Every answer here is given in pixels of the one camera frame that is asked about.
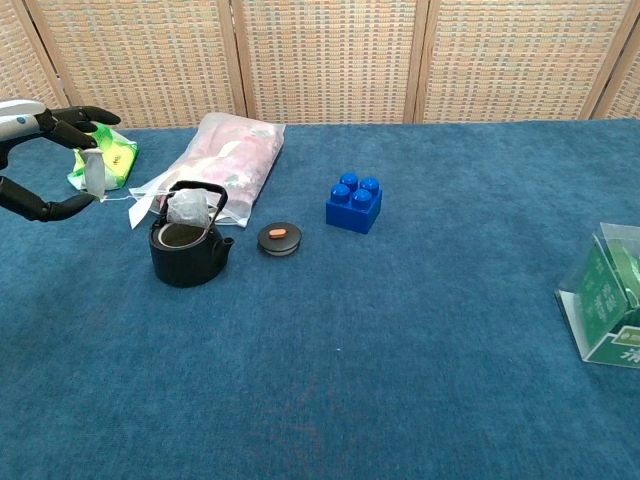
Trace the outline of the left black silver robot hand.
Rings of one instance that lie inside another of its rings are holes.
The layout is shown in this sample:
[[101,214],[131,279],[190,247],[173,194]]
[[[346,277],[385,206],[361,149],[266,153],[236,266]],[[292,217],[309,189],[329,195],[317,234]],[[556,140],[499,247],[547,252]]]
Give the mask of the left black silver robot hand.
[[[90,135],[99,123],[117,125],[121,118],[96,106],[71,106],[50,110],[36,100],[13,99],[1,102],[1,167],[8,165],[9,151],[26,141],[44,137],[69,149],[91,149],[97,146]],[[29,221],[61,221],[68,219],[93,202],[81,193],[63,202],[45,202],[38,195],[3,176],[1,206]]]

